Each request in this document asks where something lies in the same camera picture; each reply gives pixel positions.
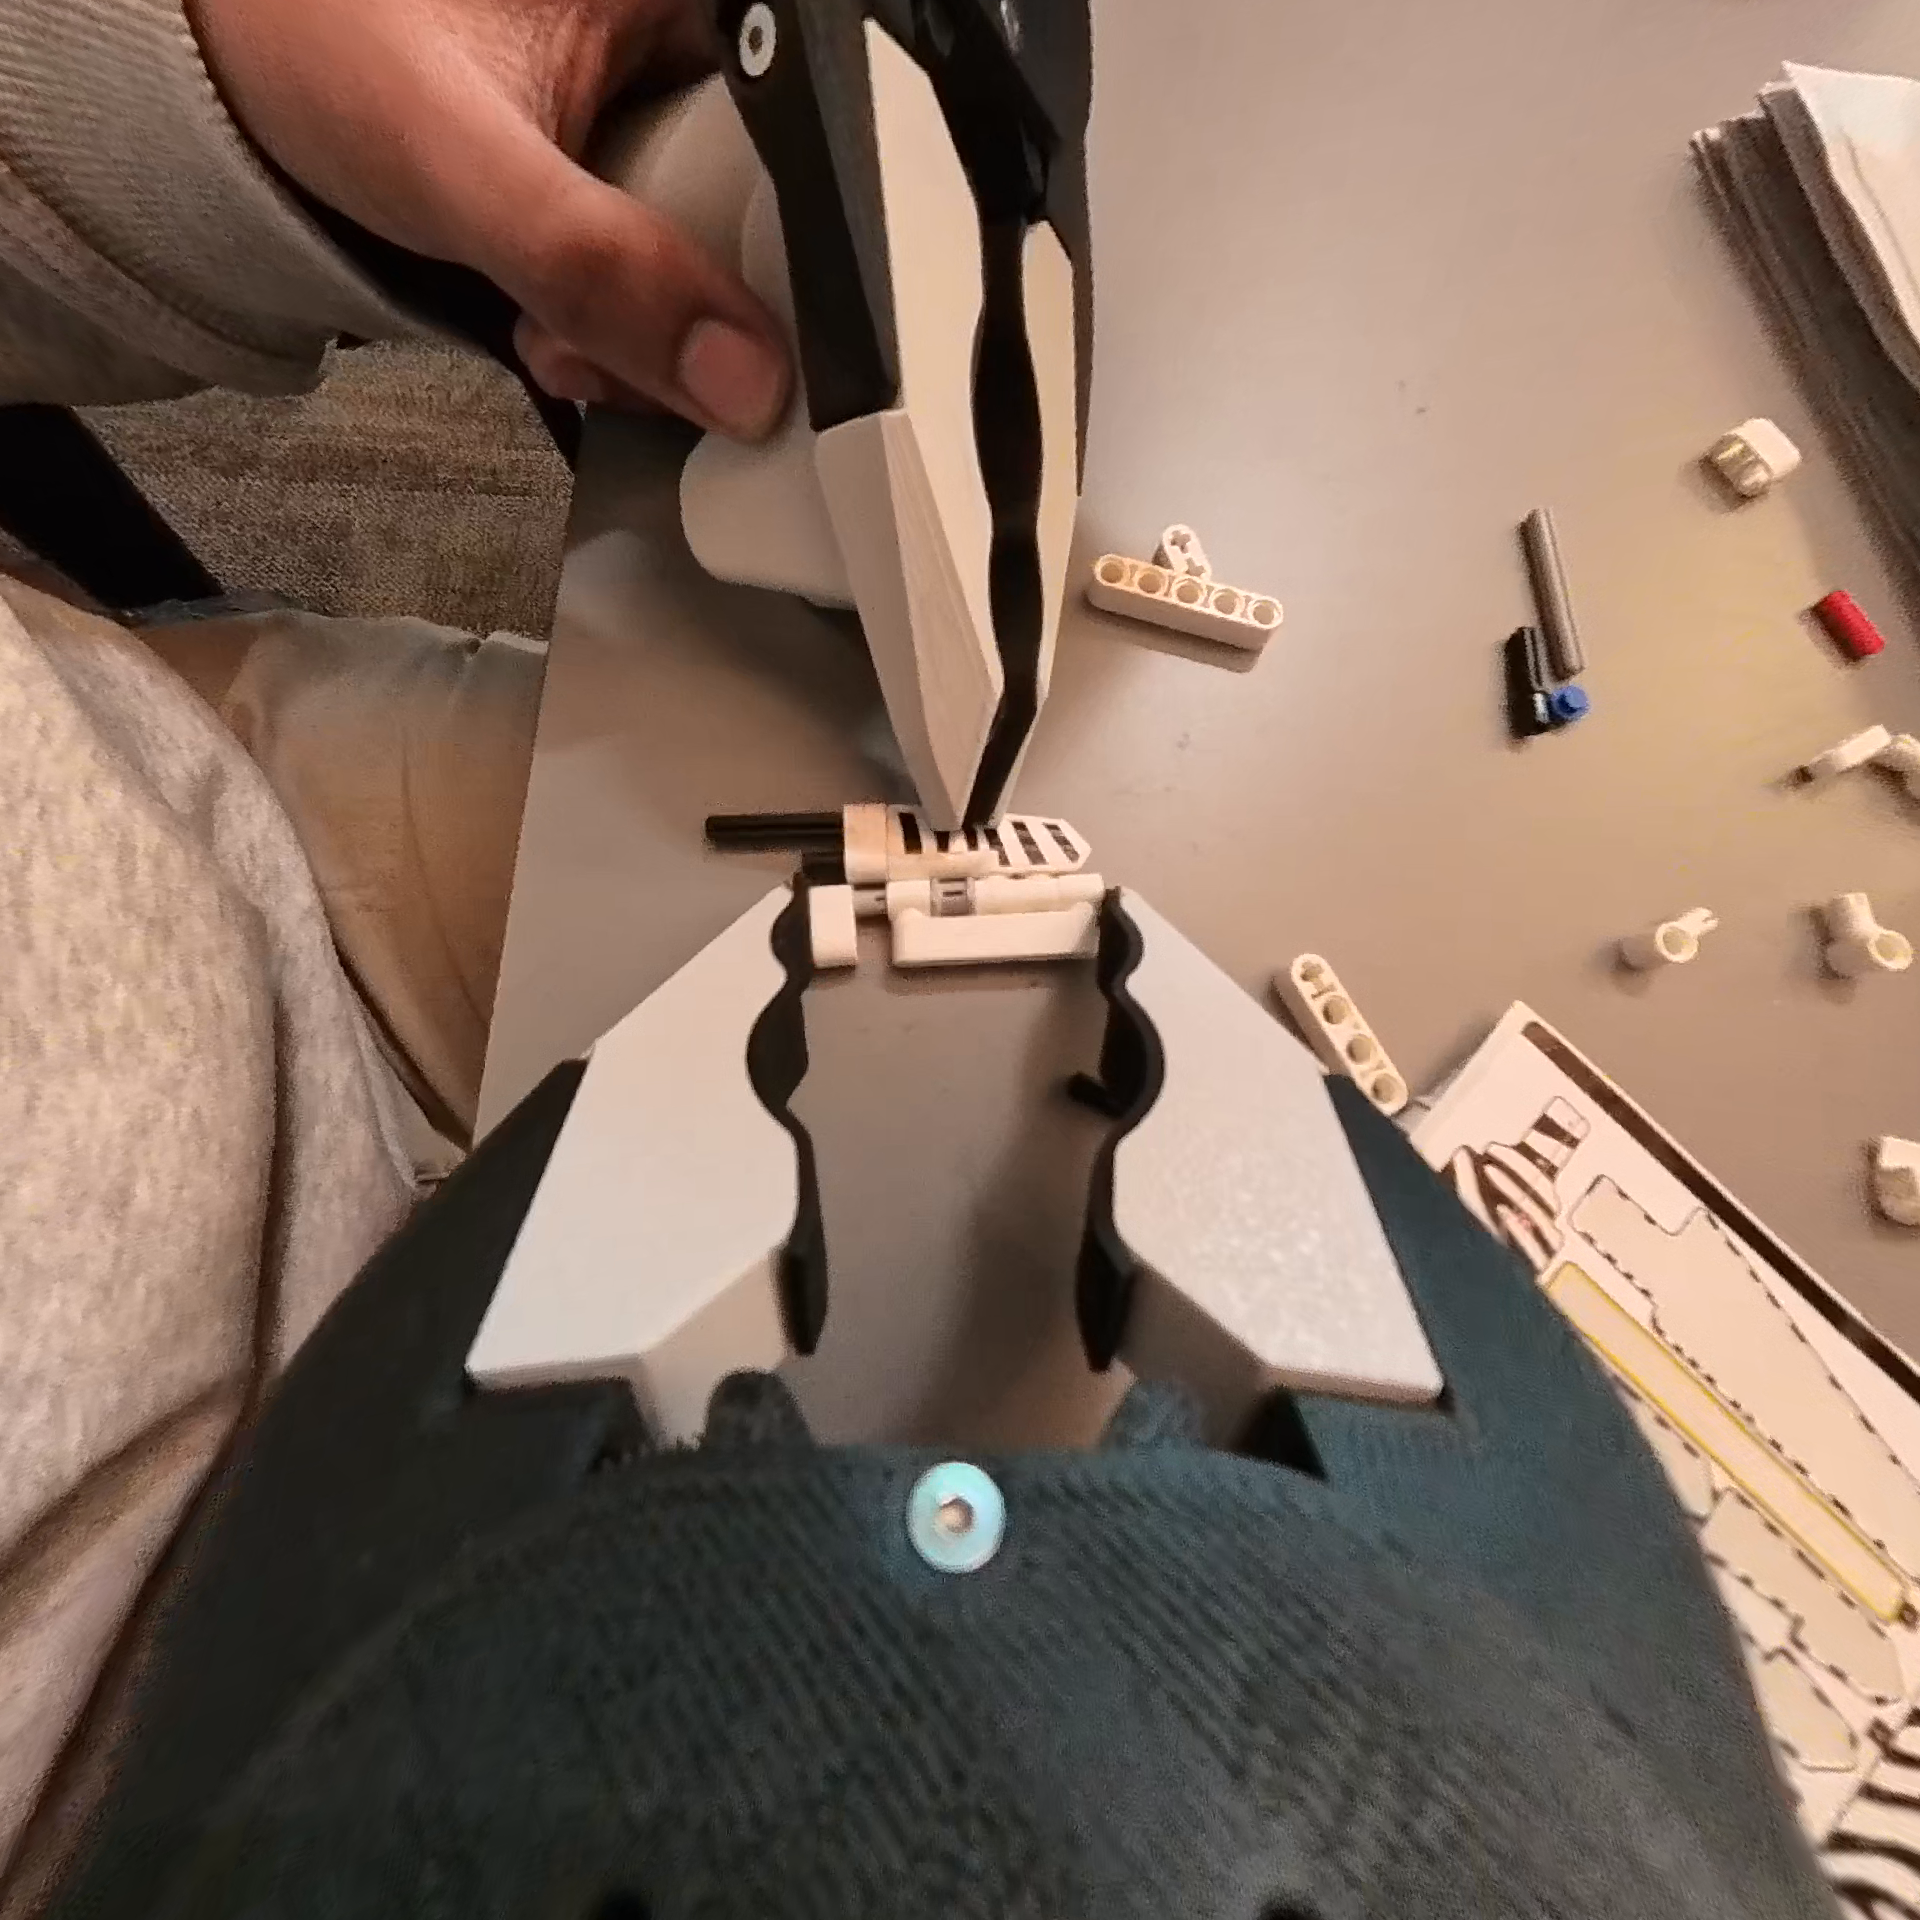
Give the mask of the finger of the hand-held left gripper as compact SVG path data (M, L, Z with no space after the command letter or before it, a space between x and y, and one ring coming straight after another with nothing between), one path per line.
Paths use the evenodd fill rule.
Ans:
M983 269L975 458L1001 689L975 769L977 821L1005 810L1049 695L1081 483L1072 259L1049 225L991 225Z
M980 226L927 73L882 26L864 34L897 400L820 432L814 463L905 770L960 826L1004 693L974 427Z

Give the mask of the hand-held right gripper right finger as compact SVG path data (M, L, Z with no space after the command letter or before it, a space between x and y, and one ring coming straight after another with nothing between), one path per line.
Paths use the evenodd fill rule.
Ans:
M1135 890L1094 923L1101 1120L1072 1307L1097 1373L1200 1411L1279 1391L1426 1408L1442 1395L1332 1084L1308 1047Z

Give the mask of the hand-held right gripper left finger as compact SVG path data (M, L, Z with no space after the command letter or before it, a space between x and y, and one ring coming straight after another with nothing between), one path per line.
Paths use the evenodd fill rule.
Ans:
M808 1069L808 890L756 900L582 1061L465 1368L620 1381L692 1444L713 1391L815 1351L828 1315Z

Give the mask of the white zebra-striped lego assembly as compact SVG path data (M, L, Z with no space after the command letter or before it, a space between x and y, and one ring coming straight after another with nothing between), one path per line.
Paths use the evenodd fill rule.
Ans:
M857 963L860 931L886 927L896 969L1045 965L1097 947L1106 882L1066 818L1004 811L936 828L918 808L710 813L709 845L800 861L808 963Z

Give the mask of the person's left forearm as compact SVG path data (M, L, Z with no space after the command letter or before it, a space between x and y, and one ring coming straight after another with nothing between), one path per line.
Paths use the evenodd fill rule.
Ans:
M365 5L4 5L1 399L309 391L334 345L513 305L351 217L401 185L401 63Z

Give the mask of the white L-shaped lego beam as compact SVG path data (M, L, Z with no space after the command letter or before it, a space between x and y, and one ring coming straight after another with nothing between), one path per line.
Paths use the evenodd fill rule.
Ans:
M1410 1089L1356 996L1317 952L1294 956L1273 975L1273 993L1319 1064L1348 1077L1385 1117L1401 1116Z

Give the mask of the white five-hole lego beam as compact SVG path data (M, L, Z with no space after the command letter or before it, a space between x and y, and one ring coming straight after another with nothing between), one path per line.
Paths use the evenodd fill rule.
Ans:
M1285 621L1282 602L1265 592L1220 583L1204 570L1112 554L1093 562L1085 600L1097 613L1242 655L1261 652Z

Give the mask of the grey lego axle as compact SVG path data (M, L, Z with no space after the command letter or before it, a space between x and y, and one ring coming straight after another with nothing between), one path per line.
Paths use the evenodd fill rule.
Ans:
M1550 672L1556 682L1576 682L1585 671L1585 655L1576 628L1576 613L1567 587L1560 545L1548 507L1533 507L1520 524L1520 547Z

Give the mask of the white T-shaped lego connector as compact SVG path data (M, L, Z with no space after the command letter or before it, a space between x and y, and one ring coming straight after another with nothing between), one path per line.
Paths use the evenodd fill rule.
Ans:
M1913 968L1913 939L1881 923L1865 895L1839 895L1813 913L1818 933L1818 968L1824 977L1855 981L1897 977Z

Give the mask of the white angled lego beam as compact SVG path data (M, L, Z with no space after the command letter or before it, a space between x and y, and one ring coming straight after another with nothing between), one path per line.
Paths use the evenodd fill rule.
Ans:
M1762 499L1800 467L1800 449L1769 419L1752 416L1717 437L1703 465L1738 501Z

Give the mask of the lego instruction booklet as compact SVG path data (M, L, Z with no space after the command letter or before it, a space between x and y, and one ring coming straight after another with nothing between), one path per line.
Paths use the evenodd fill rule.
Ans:
M1918 380L1918 80L1785 63L1752 109L1692 135L1700 173L1782 265L1837 292Z

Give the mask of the person's left hand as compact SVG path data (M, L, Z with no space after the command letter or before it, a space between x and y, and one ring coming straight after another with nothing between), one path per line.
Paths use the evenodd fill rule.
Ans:
M734 441L784 416L761 301L655 208L598 179L596 120L713 72L705 5L206 2L232 121L316 201L486 280L560 400L663 408Z

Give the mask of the tan cloth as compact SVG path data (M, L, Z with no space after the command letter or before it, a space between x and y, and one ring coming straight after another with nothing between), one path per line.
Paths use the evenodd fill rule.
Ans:
M407 1095L465 1148L488 1055L545 643L264 600L140 620L290 817Z

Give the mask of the zebra sticker sheet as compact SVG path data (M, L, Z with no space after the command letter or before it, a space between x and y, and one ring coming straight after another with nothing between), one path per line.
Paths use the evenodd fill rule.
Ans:
M1663 1464L1839 1908L1918 1915L1914 1361L1521 1001L1407 1132Z

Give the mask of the person's grey sweatpants leg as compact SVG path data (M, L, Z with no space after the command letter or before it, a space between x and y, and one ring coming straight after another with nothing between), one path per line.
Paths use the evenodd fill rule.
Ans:
M33 1915L232 1432L456 1146L142 628L4 579L1 1859Z

